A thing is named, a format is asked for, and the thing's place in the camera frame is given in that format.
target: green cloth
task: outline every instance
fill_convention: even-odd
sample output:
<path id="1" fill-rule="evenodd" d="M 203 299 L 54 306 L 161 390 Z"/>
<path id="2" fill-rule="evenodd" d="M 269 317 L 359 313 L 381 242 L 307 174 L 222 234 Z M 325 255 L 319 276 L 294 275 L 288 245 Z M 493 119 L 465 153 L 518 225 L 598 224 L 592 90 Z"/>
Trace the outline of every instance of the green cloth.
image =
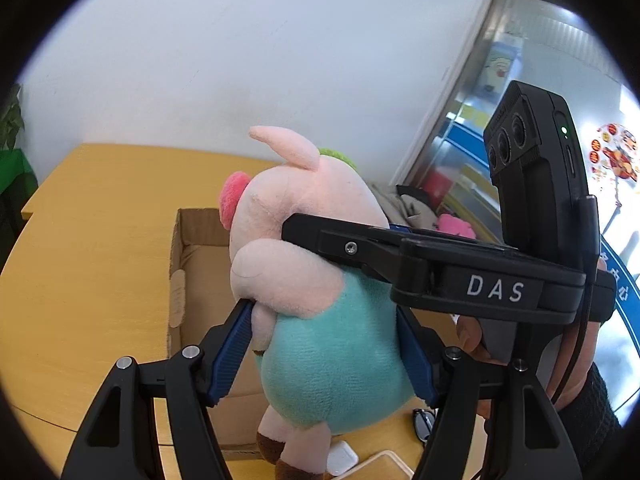
<path id="1" fill-rule="evenodd" d="M 25 192 L 31 196 L 36 191 L 38 184 L 22 150 L 15 148 L 0 151 L 0 193 L 4 193 L 18 176 L 25 173 L 33 175 L 33 178 L 25 179 L 28 188 Z"/>

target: green tuft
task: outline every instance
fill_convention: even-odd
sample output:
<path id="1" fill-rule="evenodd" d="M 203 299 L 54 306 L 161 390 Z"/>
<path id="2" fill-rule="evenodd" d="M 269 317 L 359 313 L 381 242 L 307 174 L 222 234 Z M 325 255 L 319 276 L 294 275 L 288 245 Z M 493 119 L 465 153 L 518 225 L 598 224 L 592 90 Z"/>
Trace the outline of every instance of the green tuft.
<path id="1" fill-rule="evenodd" d="M 358 171 L 358 168 L 353 163 L 353 161 L 343 153 L 338 152 L 337 150 L 332 150 L 331 148 L 320 148 L 320 155 L 332 156 L 333 158 L 337 158 L 338 160 L 343 161 L 345 164 L 351 166 L 355 171 Z"/>

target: black camera module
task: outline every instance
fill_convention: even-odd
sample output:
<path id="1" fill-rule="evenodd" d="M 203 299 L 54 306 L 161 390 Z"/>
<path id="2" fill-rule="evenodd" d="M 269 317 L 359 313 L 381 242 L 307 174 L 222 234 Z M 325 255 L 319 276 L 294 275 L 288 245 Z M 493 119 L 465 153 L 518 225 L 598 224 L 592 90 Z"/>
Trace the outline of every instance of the black camera module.
<path id="1" fill-rule="evenodd" d="M 525 140 L 527 140 L 527 132 L 524 127 L 524 121 L 518 114 L 513 116 L 511 131 L 513 132 L 513 140 L 515 141 L 516 146 L 519 148 L 523 147 Z"/>
<path id="2" fill-rule="evenodd" d="M 511 160 L 511 144 L 507 130 L 504 128 L 498 133 L 498 153 L 500 153 L 500 159 L 503 163 L 507 164 Z"/>
<path id="3" fill-rule="evenodd" d="M 498 165 L 498 158 L 495 155 L 494 147 L 489 148 L 489 163 L 491 164 L 492 169 L 495 170 L 495 167 Z"/>

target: pig plush ear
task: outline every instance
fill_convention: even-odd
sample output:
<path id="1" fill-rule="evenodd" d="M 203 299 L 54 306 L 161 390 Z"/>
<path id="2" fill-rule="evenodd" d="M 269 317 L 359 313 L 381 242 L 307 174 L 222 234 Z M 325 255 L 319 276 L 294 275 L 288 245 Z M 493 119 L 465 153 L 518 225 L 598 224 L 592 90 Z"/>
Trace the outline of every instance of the pig plush ear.
<path id="1" fill-rule="evenodd" d="M 277 126 L 252 126 L 249 128 L 249 136 L 267 143 L 274 152 L 294 166 L 311 171 L 318 169 L 320 152 L 310 140 L 293 130 Z"/>
<path id="2" fill-rule="evenodd" d="M 222 222 L 222 226 L 227 231 L 231 229 L 231 222 L 234 220 L 236 207 L 238 207 L 242 192 L 250 181 L 251 177 L 244 171 L 236 171 L 229 176 L 225 185 L 222 186 L 218 205 L 220 206 L 220 222 Z"/>

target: eyeglasses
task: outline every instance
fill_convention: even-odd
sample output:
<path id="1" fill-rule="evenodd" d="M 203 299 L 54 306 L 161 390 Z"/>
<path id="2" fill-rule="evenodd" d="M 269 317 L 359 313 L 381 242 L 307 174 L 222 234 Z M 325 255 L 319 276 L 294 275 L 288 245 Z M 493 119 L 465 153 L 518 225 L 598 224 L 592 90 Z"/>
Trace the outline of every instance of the eyeglasses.
<path id="1" fill-rule="evenodd" d="M 424 410 L 422 408 L 414 409 L 415 436 L 418 437 L 418 440 L 420 440 L 423 445 L 427 443 L 427 440 L 431 436 L 435 421 L 435 412 L 432 412 L 431 410 Z"/>

